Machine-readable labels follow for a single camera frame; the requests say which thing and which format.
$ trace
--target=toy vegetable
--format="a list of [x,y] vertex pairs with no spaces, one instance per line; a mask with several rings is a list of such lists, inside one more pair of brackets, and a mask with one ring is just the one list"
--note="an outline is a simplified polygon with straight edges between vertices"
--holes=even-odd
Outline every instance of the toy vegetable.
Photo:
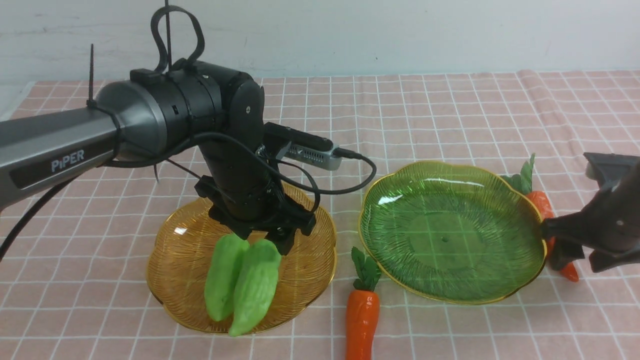
[[244,253],[234,289],[234,321],[229,336],[246,334],[267,315],[278,286],[281,261],[276,245],[266,239],[256,241]]
[[380,279],[380,268],[371,257],[365,259],[358,248],[351,249],[351,259],[358,278],[349,295],[346,311],[345,360],[371,360],[373,337],[380,316],[380,300],[374,292]]
[[[532,188],[533,161],[535,156],[535,154],[531,154],[530,160],[525,161],[519,174],[515,174],[513,176],[502,176],[502,178],[507,181],[514,190],[525,195],[527,199],[536,206],[543,218],[553,218],[555,217],[555,214],[547,194],[540,190],[534,191]],[[547,241],[547,254],[551,254],[555,242],[555,238],[551,238]],[[560,270],[560,274],[573,282],[578,282],[579,280],[578,271],[575,269],[575,265],[573,263],[568,263],[562,270]]]
[[207,314],[217,322],[228,318],[234,311],[234,289],[248,249],[249,243],[236,234],[222,236],[213,249],[204,299]]

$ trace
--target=toy carrot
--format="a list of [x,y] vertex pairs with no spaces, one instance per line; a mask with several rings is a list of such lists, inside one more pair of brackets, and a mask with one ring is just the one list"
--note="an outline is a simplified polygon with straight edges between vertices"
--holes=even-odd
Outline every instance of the toy carrot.
[[[509,183],[509,185],[511,185],[511,187],[516,191],[525,195],[527,199],[529,199],[536,206],[542,218],[553,218],[556,216],[551,206],[551,202],[547,197],[547,194],[540,190],[534,191],[532,188],[533,161],[535,156],[535,154],[532,154],[530,160],[525,161],[519,174],[515,174],[513,176],[502,176],[502,178],[507,181],[507,183]],[[547,241],[547,254],[551,254],[555,242],[555,238],[551,238]],[[562,270],[560,270],[560,274],[573,282],[578,282],[580,279],[578,276],[578,271],[576,270],[573,263],[568,263]]]
[[380,268],[371,257],[358,248],[351,249],[351,259],[358,278],[349,295],[346,311],[345,360],[371,360],[373,337],[378,327],[380,300],[374,292],[380,279]]

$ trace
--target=black cable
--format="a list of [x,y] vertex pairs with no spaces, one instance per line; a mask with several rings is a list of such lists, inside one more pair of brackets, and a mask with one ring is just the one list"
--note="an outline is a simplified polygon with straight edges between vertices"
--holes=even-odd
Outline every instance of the black cable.
[[191,174],[193,177],[195,177],[196,179],[200,180],[202,177],[196,173],[194,173],[193,171],[189,170],[188,168],[176,163],[175,161],[171,160],[171,159],[167,159],[167,162],[175,165],[176,167],[179,167],[180,169],[182,169],[185,172],[188,172],[189,174]]
[[67,185],[69,185],[69,183],[71,183],[75,179],[77,179],[77,176],[53,186],[35,204],[33,204],[31,209],[29,209],[22,216],[20,221],[18,221],[17,224],[15,224],[15,226],[13,227],[9,235],[7,235],[7,237],[4,239],[4,241],[2,242],[2,245],[0,245],[0,261],[2,261],[7,251],[9,251],[9,248],[11,247],[15,239],[18,237],[18,234],[20,234],[20,232],[24,229],[24,227],[27,226],[29,221],[31,221],[31,219],[38,213],[38,211],[40,211],[40,209],[42,209],[43,206],[45,206],[54,196],[56,196],[56,194],[59,193],[60,190],[64,189]]
[[179,154],[180,152],[192,147],[192,146],[196,146],[198,144],[200,144],[201,142],[206,142],[206,141],[211,141],[211,140],[226,140],[228,142],[232,142],[234,144],[236,144],[238,147],[240,147],[243,151],[248,152],[249,154],[251,154],[255,159],[257,159],[261,164],[263,164],[265,166],[265,168],[267,169],[268,172],[271,173],[271,175],[279,178],[280,180],[289,183],[299,189],[302,190],[306,190],[308,192],[313,192],[313,193],[318,193],[321,195],[342,195],[342,194],[346,194],[346,193],[352,193],[355,191],[358,191],[362,188],[364,188],[365,186],[367,186],[372,180],[373,178],[376,176],[376,171],[377,171],[377,167],[376,164],[373,163],[373,161],[371,161],[369,158],[367,158],[364,155],[361,155],[357,152],[351,151],[351,150],[347,150],[347,149],[342,149],[342,148],[338,148],[335,150],[335,155],[336,156],[340,156],[342,158],[348,158],[348,159],[356,159],[356,160],[362,160],[364,162],[366,162],[367,164],[369,164],[369,166],[371,166],[371,173],[369,174],[369,177],[367,177],[367,179],[365,179],[365,181],[363,181],[362,183],[356,185],[356,186],[352,186],[351,188],[347,188],[347,189],[342,189],[342,190],[316,190],[313,189],[312,187],[297,183],[296,181],[293,181],[291,179],[289,179],[288,177],[282,175],[281,173],[279,173],[277,170],[275,170],[273,167],[269,166],[269,164],[267,164],[266,162],[264,162],[262,160],[262,158],[260,158],[260,156],[256,155],[251,149],[249,149],[247,146],[245,146],[245,144],[241,143],[240,141],[236,140],[235,138],[232,138],[231,136],[228,135],[224,135],[221,133],[213,133],[213,132],[207,132],[207,133],[200,133],[200,134],[196,134],[193,135],[191,138],[185,139],[183,142],[181,142],[180,144],[178,144],[177,146],[175,146],[172,150],[168,151],[165,155],[159,156],[155,159],[151,159],[151,160],[146,160],[146,161],[109,161],[108,163],[105,164],[105,166],[107,167],[117,167],[117,168],[140,168],[140,167],[149,167],[149,166],[153,166],[159,162],[162,161],[166,161],[168,158],[172,157],[173,155]]
[[292,163],[288,163],[286,161],[282,161],[282,160],[276,160],[277,162],[283,164],[283,165],[288,165],[290,167],[294,167],[297,168],[298,170],[302,171],[304,173],[304,175],[307,177],[307,179],[309,180],[309,182],[311,183],[311,186],[313,186],[313,193],[314,193],[314,206],[311,209],[312,213],[315,213],[316,210],[320,207],[320,194],[317,192],[319,190],[318,185],[316,183],[316,181],[314,180],[314,177],[311,176],[311,174],[309,174],[308,171],[306,171],[305,169],[303,169],[302,167],[299,167],[295,164]]

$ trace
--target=gold plate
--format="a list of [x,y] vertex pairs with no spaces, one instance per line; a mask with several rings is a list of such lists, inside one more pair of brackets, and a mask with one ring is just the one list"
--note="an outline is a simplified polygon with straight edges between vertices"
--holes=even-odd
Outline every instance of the gold plate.
[[[287,183],[285,193],[306,209],[313,201]],[[147,285],[164,310],[179,324],[196,331],[226,334],[233,317],[215,322],[207,315],[204,284],[217,239],[231,230],[209,218],[212,202],[198,199],[174,212],[160,228],[147,265]],[[254,232],[250,243],[266,233]],[[295,244],[282,258],[275,297],[267,315],[250,333],[263,332],[292,320],[322,294],[335,274],[337,232],[322,207],[309,236],[296,232]]]

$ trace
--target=plate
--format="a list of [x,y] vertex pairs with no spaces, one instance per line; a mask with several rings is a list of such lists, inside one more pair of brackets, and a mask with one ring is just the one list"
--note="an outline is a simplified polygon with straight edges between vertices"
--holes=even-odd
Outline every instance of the plate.
[[[300,189],[284,184],[285,193],[305,208],[313,201]],[[160,228],[147,265],[147,284],[164,310],[179,324],[196,331],[226,334],[232,316],[215,322],[207,315],[204,284],[217,239],[230,229],[209,218],[212,202],[198,199],[174,212]],[[267,315],[250,333],[278,327],[300,314],[333,280],[337,264],[337,232],[322,207],[309,236],[298,231],[288,255],[282,258],[278,286]],[[266,233],[254,232],[250,243]]]
[[496,174],[420,161],[369,188],[359,232],[383,272],[408,291],[487,304],[542,271],[541,221],[535,205]]

